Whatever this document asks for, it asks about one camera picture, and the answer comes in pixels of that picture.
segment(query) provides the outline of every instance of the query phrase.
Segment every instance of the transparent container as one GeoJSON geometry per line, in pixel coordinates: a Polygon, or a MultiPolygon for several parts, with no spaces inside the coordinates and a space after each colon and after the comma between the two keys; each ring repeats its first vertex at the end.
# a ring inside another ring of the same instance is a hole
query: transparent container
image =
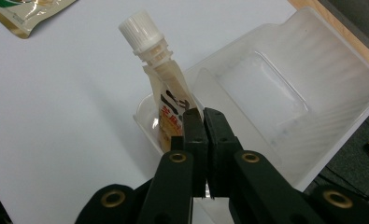
{"type": "MultiPolygon", "coordinates": [[[[184,75],[197,103],[224,113],[244,149],[265,155],[298,190],[369,116],[369,63],[311,8],[243,35],[184,75]]],[[[152,96],[135,120],[159,148],[152,96]]],[[[210,204],[213,221],[226,223],[227,203],[210,204]]]]}

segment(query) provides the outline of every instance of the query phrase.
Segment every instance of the bottle cap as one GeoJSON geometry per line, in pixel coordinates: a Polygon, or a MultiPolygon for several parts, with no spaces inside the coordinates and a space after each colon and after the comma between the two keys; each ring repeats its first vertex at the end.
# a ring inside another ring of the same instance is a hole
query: bottle cap
{"type": "Polygon", "coordinates": [[[138,55],[164,39],[146,10],[139,11],[120,24],[120,31],[138,55]]]}

